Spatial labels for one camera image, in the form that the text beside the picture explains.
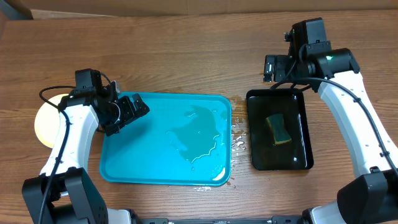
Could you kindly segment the yellow-green plate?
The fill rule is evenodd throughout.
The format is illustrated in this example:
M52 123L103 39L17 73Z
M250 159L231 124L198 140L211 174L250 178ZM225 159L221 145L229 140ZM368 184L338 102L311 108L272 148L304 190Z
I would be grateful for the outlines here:
M39 108L34 121L34 131L38 140L43 145L53 148L59 126L60 115L58 109L48 103L44 103Z

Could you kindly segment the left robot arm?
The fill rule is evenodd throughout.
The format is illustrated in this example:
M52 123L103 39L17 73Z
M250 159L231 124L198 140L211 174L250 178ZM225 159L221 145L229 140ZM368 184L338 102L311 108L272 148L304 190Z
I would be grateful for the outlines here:
M55 105L60 116L57 137L38 177L22 186L34 223L140 223L131 209L111 209L86 169L96 132L119 133L145 116L149 107L137 93L121 96L117 82L90 68L75 72L75 86Z

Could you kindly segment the green yellow sponge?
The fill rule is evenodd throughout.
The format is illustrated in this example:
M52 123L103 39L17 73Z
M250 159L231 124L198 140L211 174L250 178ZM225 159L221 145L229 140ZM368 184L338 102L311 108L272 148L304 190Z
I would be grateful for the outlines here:
M285 128L283 114L273 114L267 117L266 121L273 134L275 145L291 142L292 138Z

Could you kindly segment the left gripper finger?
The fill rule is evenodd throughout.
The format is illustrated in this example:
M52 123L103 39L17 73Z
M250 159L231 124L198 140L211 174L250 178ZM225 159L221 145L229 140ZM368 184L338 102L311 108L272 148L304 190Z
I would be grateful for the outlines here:
M150 111L149 107L144 103L138 93L132 95L132 103L134 107L134 116L137 118L145 116Z
M105 135L107 136L120 133L120 130L129 123L131 118L131 112L126 104L110 103L110 106L111 114L104 125Z

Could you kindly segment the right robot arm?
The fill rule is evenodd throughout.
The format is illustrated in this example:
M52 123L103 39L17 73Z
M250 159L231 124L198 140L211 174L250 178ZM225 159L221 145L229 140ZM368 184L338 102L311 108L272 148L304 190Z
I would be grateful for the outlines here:
M264 80L311 88L334 116L355 179L336 200L303 211L301 223L382 223L397 219L397 146L366 93L353 53L331 47L323 19L304 20L284 34L287 55L266 55Z

